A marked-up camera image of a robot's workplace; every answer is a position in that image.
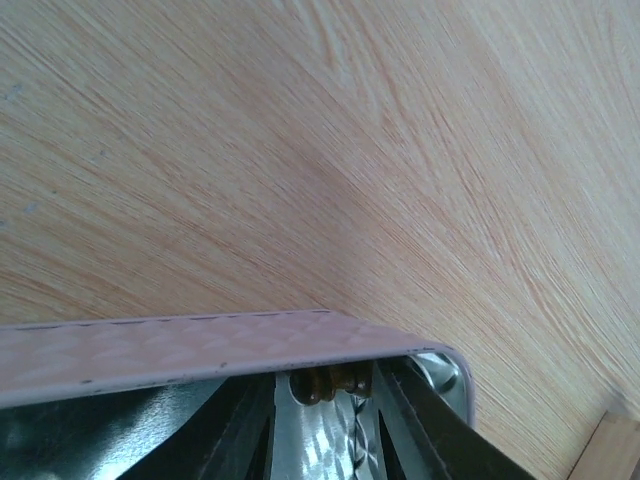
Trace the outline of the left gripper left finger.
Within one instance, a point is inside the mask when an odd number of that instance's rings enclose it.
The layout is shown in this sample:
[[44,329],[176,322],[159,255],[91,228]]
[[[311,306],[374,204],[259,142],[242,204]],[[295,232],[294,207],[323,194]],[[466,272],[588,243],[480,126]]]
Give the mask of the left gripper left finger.
[[269,479],[276,377],[226,379],[174,434],[122,479]]

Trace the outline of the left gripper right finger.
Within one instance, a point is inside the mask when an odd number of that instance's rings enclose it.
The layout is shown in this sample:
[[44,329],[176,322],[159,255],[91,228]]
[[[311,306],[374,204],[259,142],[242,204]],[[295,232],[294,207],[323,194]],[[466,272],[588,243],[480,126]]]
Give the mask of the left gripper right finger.
[[530,479],[532,475],[461,419],[400,357],[373,366],[383,479]]

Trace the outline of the wooden chess board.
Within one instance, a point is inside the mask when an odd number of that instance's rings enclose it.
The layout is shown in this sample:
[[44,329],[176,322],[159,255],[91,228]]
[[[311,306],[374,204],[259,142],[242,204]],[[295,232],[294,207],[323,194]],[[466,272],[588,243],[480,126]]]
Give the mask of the wooden chess board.
[[638,420],[607,412],[587,442],[568,479],[638,479],[639,435]]

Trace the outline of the pink tin tray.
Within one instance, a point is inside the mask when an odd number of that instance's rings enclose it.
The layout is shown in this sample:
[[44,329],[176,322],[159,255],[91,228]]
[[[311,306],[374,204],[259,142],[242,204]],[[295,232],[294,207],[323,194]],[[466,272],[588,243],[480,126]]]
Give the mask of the pink tin tray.
[[305,407],[294,367],[407,354],[465,421],[474,383],[454,349],[329,310],[64,322],[1,330],[1,475],[113,479],[175,433],[222,381],[275,372],[277,479],[369,479],[367,401]]

